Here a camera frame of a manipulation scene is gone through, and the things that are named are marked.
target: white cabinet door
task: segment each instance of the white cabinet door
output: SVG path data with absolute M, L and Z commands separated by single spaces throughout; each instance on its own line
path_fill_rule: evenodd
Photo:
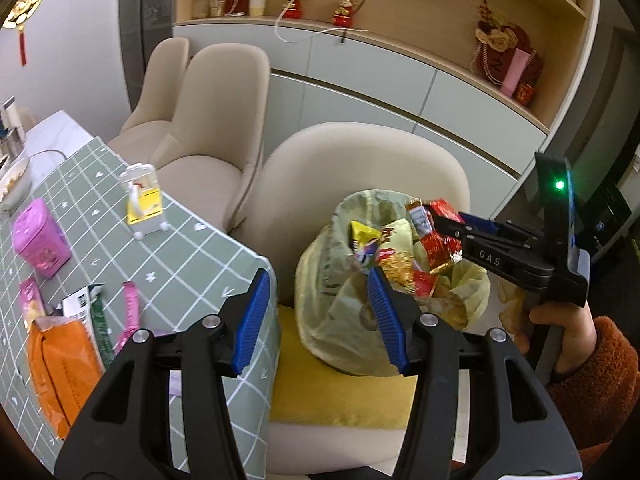
M 308 76 L 327 81 L 418 115 L 434 67 L 361 41 L 328 34 L 313 38 Z
M 264 155 L 273 153 L 290 136 L 300 129 L 300 108 L 305 84 L 296 79 L 272 74 L 269 83 L 269 100 L 264 117 Z
M 505 173 L 485 158 L 430 128 L 416 124 L 414 134 L 447 150 L 464 168 L 471 192 L 471 211 L 469 211 L 471 214 L 483 217 L 491 215 L 517 183 L 510 174 Z
M 438 71 L 421 116 L 522 172 L 545 134 L 477 88 Z
M 308 30 L 288 28 L 286 39 L 306 38 Z M 273 27 L 266 25 L 245 25 L 242 23 L 201 23 L 174 27 L 174 36 L 188 38 L 191 43 L 191 55 L 206 46 L 215 43 L 245 43 L 259 46 L 269 60 L 271 68 L 305 75 L 309 59 L 311 41 L 284 43 L 273 33 Z
M 377 105 L 329 88 L 306 83 L 300 129 L 334 121 L 380 124 L 406 132 L 410 132 L 414 127 L 413 121 Z

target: green checkered tablecloth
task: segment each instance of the green checkered tablecloth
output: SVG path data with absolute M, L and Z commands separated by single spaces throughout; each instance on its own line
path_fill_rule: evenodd
M 89 283 L 104 283 L 102 298 L 115 345 L 126 320 L 124 281 L 133 280 L 140 290 L 143 326 L 180 331 L 217 313 L 227 296 L 248 289 L 258 268 L 268 269 L 271 303 L 251 364 L 240 378 L 224 382 L 244 469 L 250 479 L 264 478 L 266 427 L 280 349 L 270 264 L 167 195 L 169 231 L 134 240 L 124 222 L 126 197 L 118 183 L 125 167 L 100 139 L 94 139 L 49 175 L 22 205 L 20 210 L 33 198 L 43 197 L 72 246 L 72 259 L 52 280 L 37 277 L 44 300 L 56 304 Z M 62 442 L 41 416 L 31 386 L 26 330 L 17 297 L 18 284 L 33 271 L 14 253 L 11 223 L 0 229 L 0 402 L 27 446 L 52 470 Z M 170 414 L 174 465 L 188 470 L 180 397 L 171 397 Z

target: white marble tabletop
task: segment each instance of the white marble tabletop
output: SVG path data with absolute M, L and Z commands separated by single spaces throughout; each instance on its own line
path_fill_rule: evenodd
M 59 150 L 65 156 L 73 155 L 89 143 L 93 136 L 76 123 L 64 110 L 36 124 L 27 132 L 24 151 L 18 157 L 31 159 L 31 190 L 36 189 L 53 170 L 64 162 L 62 155 L 44 150 Z

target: yellow cushion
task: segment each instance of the yellow cushion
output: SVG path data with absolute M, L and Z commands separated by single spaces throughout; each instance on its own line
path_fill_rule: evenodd
M 282 341 L 271 421 L 372 430 L 406 428 L 415 377 L 353 377 L 302 346 L 292 308 L 279 307 Z

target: white cable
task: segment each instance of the white cable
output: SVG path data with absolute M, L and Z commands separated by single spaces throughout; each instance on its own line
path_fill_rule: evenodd
M 332 27 L 332 28 L 327 28 L 325 30 L 320 30 L 318 32 L 314 32 L 313 34 L 309 34 L 306 38 L 301 38 L 300 40 L 296 40 L 296 41 L 285 40 L 280 35 L 280 33 L 278 32 L 278 25 L 280 24 L 280 21 L 282 20 L 282 17 L 284 16 L 284 13 L 287 12 L 287 8 L 288 8 L 288 6 L 285 5 L 284 8 L 282 9 L 282 12 L 280 13 L 278 18 L 276 19 L 276 22 L 273 24 L 273 33 L 276 35 L 276 37 L 280 41 L 284 41 L 284 43 L 300 43 L 301 41 L 310 40 L 312 37 L 317 36 L 318 34 L 324 34 L 326 32 L 331 32 L 333 30 L 343 30 L 343 29 L 347 28 L 347 27 Z M 363 29 L 359 29 L 359 28 L 351 28 L 350 30 L 352 30 L 354 32 L 368 32 L 368 30 L 363 30 Z

